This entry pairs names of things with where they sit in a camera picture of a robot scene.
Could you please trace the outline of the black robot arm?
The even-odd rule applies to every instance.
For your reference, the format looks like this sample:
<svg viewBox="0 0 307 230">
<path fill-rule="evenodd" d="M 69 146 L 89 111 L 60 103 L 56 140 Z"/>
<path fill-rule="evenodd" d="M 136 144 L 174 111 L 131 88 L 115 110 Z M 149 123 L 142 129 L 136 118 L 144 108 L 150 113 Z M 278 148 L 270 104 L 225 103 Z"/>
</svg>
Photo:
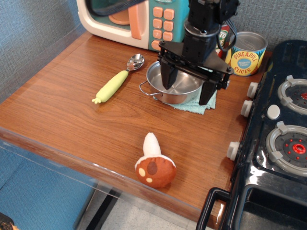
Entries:
<svg viewBox="0 0 307 230">
<path fill-rule="evenodd" d="M 233 34 L 236 28 L 230 18 L 236 15 L 238 0 L 191 0 L 189 15 L 184 22 L 185 36 L 181 43 L 163 41 L 158 54 L 162 84 L 169 89 L 176 81 L 177 72 L 182 71 L 204 81 L 199 105 L 206 105 L 216 90 L 226 89 L 232 67 L 218 57 L 215 48 L 222 48 L 219 33 L 224 23 Z"/>
</svg>

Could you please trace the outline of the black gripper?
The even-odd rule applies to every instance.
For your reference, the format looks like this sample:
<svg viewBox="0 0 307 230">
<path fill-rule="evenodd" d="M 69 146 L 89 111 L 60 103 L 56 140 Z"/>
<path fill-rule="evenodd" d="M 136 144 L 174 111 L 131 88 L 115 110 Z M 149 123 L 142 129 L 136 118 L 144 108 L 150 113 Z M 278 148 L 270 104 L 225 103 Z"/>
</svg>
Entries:
<svg viewBox="0 0 307 230">
<path fill-rule="evenodd" d="M 163 87 L 168 90 L 175 82 L 178 71 L 205 81 L 201 89 L 199 105 L 206 105 L 217 89 L 226 89 L 229 77 L 234 70 L 222 61 L 215 47 L 219 40 L 222 25 L 226 23 L 234 31 L 231 20 L 217 24 L 212 30 L 200 30 L 191 22 L 185 21 L 183 42 L 161 41 L 158 61 L 161 66 Z M 231 45 L 222 48 L 226 52 Z"/>
</svg>

